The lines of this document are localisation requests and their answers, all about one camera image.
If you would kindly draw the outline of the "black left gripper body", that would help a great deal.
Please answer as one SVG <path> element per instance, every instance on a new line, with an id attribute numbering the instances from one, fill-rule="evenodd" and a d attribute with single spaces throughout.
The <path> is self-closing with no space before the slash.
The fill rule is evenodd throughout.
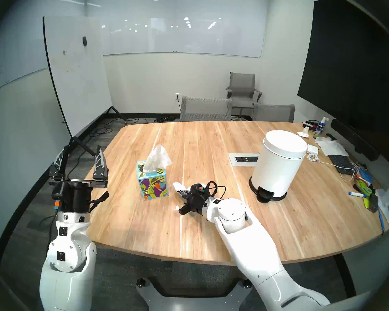
<path id="1" fill-rule="evenodd" d="M 50 181 L 53 186 L 51 198 L 56 211 L 68 213 L 90 213 L 99 203 L 108 199 L 106 191 L 100 198 L 91 200 L 94 188 L 107 188 L 107 181 L 61 180 Z"/>

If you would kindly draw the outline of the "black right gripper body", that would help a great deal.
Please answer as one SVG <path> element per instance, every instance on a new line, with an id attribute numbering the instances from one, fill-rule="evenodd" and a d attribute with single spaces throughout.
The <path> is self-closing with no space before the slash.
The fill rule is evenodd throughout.
<path id="1" fill-rule="evenodd" d="M 203 209 L 207 207 L 209 199 L 210 197 L 192 197 L 188 202 L 184 202 L 183 207 L 179 209 L 180 215 L 194 212 L 203 216 Z"/>

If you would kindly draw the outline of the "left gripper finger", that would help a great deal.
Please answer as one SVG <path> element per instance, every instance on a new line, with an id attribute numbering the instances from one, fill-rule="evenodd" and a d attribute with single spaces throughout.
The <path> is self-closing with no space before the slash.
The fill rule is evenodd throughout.
<path id="1" fill-rule="evenodd" d="M 69 145 L 59 152 L 54 162 L 49 167 L 49 177 L 51 181 L 61 181 L 65 179 L 65 169 L 68 161 Z"/>
<path id="2" fill-rule="evenodd" d="M 94 173 L 93 179 L 95 181 L 108 181 L 109 169 L 106 165 L 106 158 L 104 156 L 101 146 L 97 146 L 96 156 L 94 158 Z"/>

